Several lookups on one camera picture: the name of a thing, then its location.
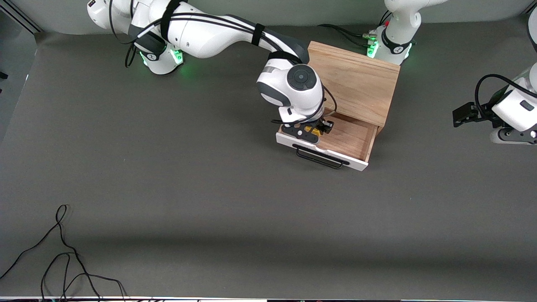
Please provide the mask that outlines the black metal drawer handle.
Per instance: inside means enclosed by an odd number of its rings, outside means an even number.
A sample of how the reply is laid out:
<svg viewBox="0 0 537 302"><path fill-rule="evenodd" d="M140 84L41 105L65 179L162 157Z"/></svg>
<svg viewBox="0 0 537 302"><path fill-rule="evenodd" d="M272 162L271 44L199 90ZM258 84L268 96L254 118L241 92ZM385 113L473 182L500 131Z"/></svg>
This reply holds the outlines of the black metal drawer handle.
<svg viewBox="0 0 537 302"><path fill-rule="evenodd" d="M296 150L296 155L302 159L320 164L321 166L332 169L341 169L343 166L349 166L350 162L342 160L338 157L326 155L325 153L315 151L301 145L293 144L292 147Z"/></svg>

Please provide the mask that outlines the white-fronted wooden drawer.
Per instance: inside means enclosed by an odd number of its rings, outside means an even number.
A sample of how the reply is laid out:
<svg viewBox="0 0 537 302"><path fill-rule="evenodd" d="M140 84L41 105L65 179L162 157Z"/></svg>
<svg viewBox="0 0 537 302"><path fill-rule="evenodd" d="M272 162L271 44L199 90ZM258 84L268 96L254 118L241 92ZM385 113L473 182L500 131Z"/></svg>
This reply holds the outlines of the white-fronted wooden drawer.
<svg viewBox="0 0 537 302"><path fill-rule="evenodd" d="M370 160L375 138L381 128L369 122L349 117L342 114L334 114L330 121L334 126L329 134L321 136L318 144L307 143L293 136L284 134L281 130L276 133L276 141L280 145L292 147L293 144L338 157L350 162L349 167L357 171L364 171Z"/></svg>

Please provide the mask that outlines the light wooden drawer cabinet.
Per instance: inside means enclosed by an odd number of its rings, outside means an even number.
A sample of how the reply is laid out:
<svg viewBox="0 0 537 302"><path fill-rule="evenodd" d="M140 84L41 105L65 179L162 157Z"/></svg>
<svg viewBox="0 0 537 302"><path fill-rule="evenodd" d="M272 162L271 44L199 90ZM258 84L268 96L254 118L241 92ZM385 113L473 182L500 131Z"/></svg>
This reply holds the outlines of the light wooden drawer cabinet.
<svg viewBox="0 0 537 302"><path fill-rule="evenodd" d="M337 113L382 131L400 66L315 41L310 42L308 52L308 64L336 98Z"/></svg>

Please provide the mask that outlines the grey metal frame rail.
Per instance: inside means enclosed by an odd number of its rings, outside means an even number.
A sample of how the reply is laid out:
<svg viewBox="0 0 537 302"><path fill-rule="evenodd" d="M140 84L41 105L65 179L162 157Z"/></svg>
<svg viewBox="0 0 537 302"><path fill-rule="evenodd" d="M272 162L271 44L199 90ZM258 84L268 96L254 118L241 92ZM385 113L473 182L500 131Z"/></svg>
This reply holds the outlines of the grey metal frame rail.
<svg viewBox="0 0 537 302"><path fill-rule="evenodd" d="M21 11L11 0L0 0L0 11L15 21L29 33L41 33L44 30L38 26L27 14Z"/></svg>

